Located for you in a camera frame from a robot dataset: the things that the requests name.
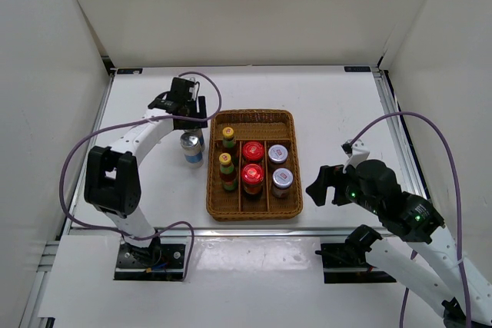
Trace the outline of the silver lid shaker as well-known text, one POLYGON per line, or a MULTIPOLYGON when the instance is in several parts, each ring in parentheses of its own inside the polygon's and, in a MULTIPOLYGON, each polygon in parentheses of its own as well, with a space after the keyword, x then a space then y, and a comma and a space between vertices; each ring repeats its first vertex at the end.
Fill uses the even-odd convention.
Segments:
POLYGON ((193 168, 201 167, 204 163, 200 144, 196 137, 183 133, 180 136, 180 145, 186 163, 193 168))
POLYGON ((184 131, 186 134, 190 134, 193 137, 196 137, 198 139, 198 142, 201 147, 201 151, 204 151, 206 148, 206 144, 204 142, 204 135, 203 131, 201 128, 195 128, 195 129, 188 129, 184 131))

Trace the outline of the white lid jar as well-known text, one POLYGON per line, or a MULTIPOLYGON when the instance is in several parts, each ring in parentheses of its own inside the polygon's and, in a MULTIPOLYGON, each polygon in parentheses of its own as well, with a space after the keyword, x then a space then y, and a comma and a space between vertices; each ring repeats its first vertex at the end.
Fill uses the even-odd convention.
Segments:
POLYGON ((287 168, 281 167, 272 174, 271 192, 276 198, 288 196, 294 182, 294 175, 287 168))
POLYGON ((274 144, 268 149, 268 166, 272 171, 286 165, 288 149, 282 144, 274 144))

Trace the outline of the green label sauce bottle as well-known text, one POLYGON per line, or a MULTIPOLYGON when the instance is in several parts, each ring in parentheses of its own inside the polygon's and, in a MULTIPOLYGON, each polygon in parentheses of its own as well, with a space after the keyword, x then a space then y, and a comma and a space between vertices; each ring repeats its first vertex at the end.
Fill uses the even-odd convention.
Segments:
POLYGON ((234 164, 238 163, 239 145, 234 136, 234 129, 232 127, 225 127, 222 130, 222 151, 230 154, 234 164))
POLYGON ((238 174, 231 155, 229 153, 221 153, 219 155, 219 176, 222 187, 225 191, 234 191, 238 187, 238 174))

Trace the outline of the red lid chili jar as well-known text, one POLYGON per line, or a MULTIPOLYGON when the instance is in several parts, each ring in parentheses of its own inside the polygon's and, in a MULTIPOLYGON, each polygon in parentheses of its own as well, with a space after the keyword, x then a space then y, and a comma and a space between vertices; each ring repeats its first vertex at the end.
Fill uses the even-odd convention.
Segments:
POLYGON ((241 183, 248 196, 259 196, 263 190, 264 170, 259 164, 246 164, 241 170, 241 183))
POLYGON ((242 158, 247 164, 260 164, 264 160, 264 145, 260 141, 247 141, 242 145, 242 158))

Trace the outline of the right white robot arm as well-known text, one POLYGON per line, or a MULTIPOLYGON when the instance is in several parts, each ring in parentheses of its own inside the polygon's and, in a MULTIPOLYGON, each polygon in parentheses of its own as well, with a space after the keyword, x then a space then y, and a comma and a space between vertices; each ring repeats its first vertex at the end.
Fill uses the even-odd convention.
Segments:
POLYGON ((357 166, 322 166, 306 192, 317 206, 323 206, 330 187, 334 205, 356 204, 375 214, 429 267, 414 264, 365 224, 345 239, 349 263, 384 271, 416 293, 447 327, 491 325, 491 284, 467 257, 458 256, 457 241, 430 201, 401 190, 395 173, 374 159, 357 166))

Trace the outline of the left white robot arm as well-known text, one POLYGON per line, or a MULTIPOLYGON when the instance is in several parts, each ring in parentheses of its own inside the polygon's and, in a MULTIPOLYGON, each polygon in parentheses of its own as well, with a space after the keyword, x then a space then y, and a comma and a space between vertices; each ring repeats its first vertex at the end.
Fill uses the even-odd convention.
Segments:
POLYGON ((149 104, 140 124, 88 153, 84 199, 112 221, 129 252, 145 267, 160 260, 161 242, 139 208, 139 165, 162 138, 177 130, 205 128, 207 122, 201 119, 206 117, 205 96, 193 91, 162 93, 149 104))

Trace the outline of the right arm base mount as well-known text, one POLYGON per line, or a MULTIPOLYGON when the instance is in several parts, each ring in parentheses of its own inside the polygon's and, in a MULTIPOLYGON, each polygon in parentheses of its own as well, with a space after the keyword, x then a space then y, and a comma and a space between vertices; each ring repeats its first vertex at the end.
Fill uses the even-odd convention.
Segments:
POLYGON ((396 280, 350 254, 346 244, 321 244, 315 254, 321 258, 325 284, 395 283, 396 280))

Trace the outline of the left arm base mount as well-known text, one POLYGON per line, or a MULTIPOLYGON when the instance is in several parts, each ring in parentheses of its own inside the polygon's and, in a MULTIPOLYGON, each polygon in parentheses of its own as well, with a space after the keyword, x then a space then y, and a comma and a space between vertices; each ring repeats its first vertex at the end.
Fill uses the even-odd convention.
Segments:
POLYGON ((121 242, 115 261, 116 281, 181 282, 188 272, 190 244, 153 239, 148 247, 121 242))

